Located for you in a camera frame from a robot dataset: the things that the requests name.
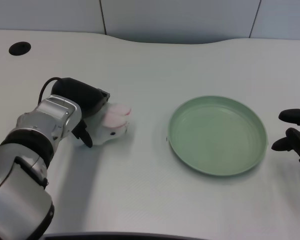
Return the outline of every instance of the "black cable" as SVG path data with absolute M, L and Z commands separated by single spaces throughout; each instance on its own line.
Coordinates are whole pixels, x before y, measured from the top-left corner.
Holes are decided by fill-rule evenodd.
M 45 84 L 43 85 L 43 87 L 42 87 L 42 89 L 41 89 L 41 91 L 40 91 L 40 94 L 39 94 L 38 105 L 39 105 L 39 104 L 41 103 L 41 101 L 42 101 L 42 95 L 44 94 L 44 91 L 45 91 L 46 87 L 48 86 L 49 83 L 51 83 L 51 82 L 54 81 L 54 80 L 58 80 L 58 81 L 59 81 L 59 80 L 62 80 L 62 78 L 55 76 L 55 77 L 52 77 L 52 78 L 50 78 L 48 81 L 45 82 Z

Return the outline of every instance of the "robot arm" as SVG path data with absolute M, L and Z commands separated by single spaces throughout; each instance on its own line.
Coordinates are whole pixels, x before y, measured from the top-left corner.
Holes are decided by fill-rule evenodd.
M 284 110 L 279 114 L 279 119 L 300 126 L 300 109 Z M 285 136 L 277 140 L 271 148 L 275 151 L 294 150 L 300 157 L 300 131 L 290 127 L 285 131 Z
M 72 132 L 91 147 L 82 117 L 95 114 L 110 95 L 71 78 L 58 82 L 63 80 L 62 89 L 53 86 L 51 92 L 60 95 L 49 96 L 32 112 L 21 115 L 0 145 L 0 240 L 37 240 L 43 235 L 54 216 L 45 188 L 47 168 L 59 142 Z M 68 83 L 84 92 L 69 93 Z M 87 95 L 86 90 L 93 98 L 100 96 L 91 106 L 78 99 Z

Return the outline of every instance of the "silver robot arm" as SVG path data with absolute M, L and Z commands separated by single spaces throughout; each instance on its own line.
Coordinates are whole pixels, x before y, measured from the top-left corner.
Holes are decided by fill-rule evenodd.
M 81 118 L 78 104 L 51 95 L 17 119 L 0 145 L 0 240 L 36 240 L 48 228 L 54 206 L 47 168 Z

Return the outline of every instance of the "white object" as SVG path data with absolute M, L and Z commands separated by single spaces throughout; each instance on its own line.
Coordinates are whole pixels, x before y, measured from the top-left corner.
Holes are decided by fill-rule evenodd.
M 9 55 L 9 47 L 20 41 L 32 49 Z M 203 95 L 249 106 L 262 119 L 269 146 L 289 127 L 300 131 L 278 119 L 282 110 L 300 108 L 300 41 L 175 45 L 91 33 L 0 30 L 0 143 L 18 116 L 36 106 L 40 89 L 54 76 L 109 92 L 110 101 L 133 109 L 133 121 L 115 144 L 87 148 L 68 138 L 60 142 L 48 168 L 46 190 L 55 213 L 46 233 L 300 240 L 295 152 L 268 148 L 254 170 L 216 178 L 183 164 L 167 141 L 174 110 Z
M 117 139 L 127 132 L 131 108 L 118 103 L 106 103 L 95 115 L 85 118 L 87 132 L 93 145 L 102 145 Z

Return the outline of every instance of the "plate rim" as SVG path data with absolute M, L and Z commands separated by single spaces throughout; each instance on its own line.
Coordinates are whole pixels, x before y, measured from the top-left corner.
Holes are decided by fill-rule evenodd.
M 191 102 L 191 101 L 194 101 L 196 99 L 201 99 L 201 98 L 219 98 L 219 99 L 226 99 L 226 100 L 231 100 L 231 101 L 234 101 L 236 103 L 239 103 L 243 106 L 245 106 L 247 109 L 249 109 L 255 116 L 256 118 L 260 121 L 261 123 L 261 126 L 262 126 L 262 129 L 264 130 L 264 134 L 265 134 L 265 145 L 263 147 L 263 151 L 260 155 L 260 158 L 258 160 L 255 161 L 255 163 L 253 163 L 251 166 L 245 168 L 244 170 L 240 170 L 238 172 L 234 172 L 234 173 L 226 173 L 226 174 L 216 174 L 216 173 L 213 173 L 213 172 L 208 172 L 208 171 L 202 171 L 201 169 L 198 169 L 197 167 L 194 167 L 192 166 L 191 164 L 187 163 L 185 160 L 183 160 L 180 155 L 178 154 L 178 152 L 176 151 L 175 147 L 173 146 L 172 142 L 171 142 L 171 132 L 170 132 L 170 128 L 171 128 L 171 123 L 172 123 L 172 120 L 176 114 L 176 112 L 185 104 Z M 184 103 L 182 103 L 181 105 L 179 105 L 172 113 L 170 119 L 169 119 L 169 122 L 168 122 L 168 140 L 169 140 L 169 144 L 173 150 L 173 152 L 178 156 L 178 158 L 183 162 L 185 163 L 186 165 L 188 165 L 189 167 L 191 167 L 192 169 L 195 169 L 196 171 L 198 172 L 201 172 L 201 173 L 204 173 L 204 174 L 207 174 L 207 175 L 212 175 L 212 176 L 216 176 L 216 177 L 227 177 L 227 176 L 234 176 L 234 175 L 238 175 L 238 174 L 242 174 L 252 168 L 254 168 L 256 165 L 258 165 L 259 163 L 262 162 L 262 160 L 265 158 L 265 155 L 266 155 L 266 151 L 267 151 L 267 147 L 269 145 L 269 142 L 268 142 L 268 134 L 267 134 L 267 129 L 264 125 L 264 123 L 262 122 L 262 120 L 260 119 L 260 117 L 255 113 L 255 111 L 253 111 L 250 107 L 248 107 L 247 105 L 245 105 L 244 103 L 238 101 L 238 100 L 235 100 L 233 98 L 230 98 L 230 97 L 225 97 L 225 96 L 218 96 L 218 95 L 203 95 L 203 96 L 197 96 L 197 97 L 194 97 L 190 100 L 187 100 L 185 101 Z

